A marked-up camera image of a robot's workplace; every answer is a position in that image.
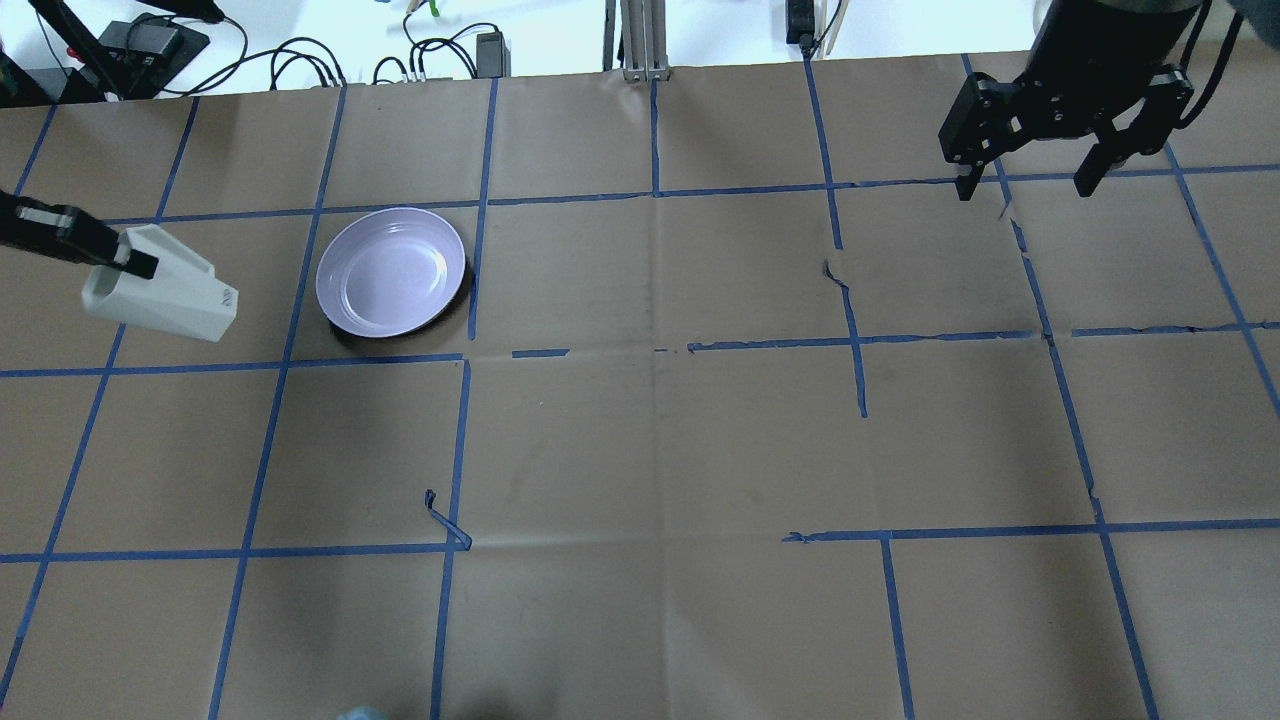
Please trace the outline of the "black gripper, cup side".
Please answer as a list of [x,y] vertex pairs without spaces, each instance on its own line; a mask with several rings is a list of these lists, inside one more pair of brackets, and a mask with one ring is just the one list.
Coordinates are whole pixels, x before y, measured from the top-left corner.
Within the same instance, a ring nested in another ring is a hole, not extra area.
[[970,201],[986,165],[1032,141],[1096,137],[1074,173],[1079,197],[1181,127],[1193,86],[1172,50],[1198,1],[1051,1],[1020,74],[970,73],[940,128],[956,193]]

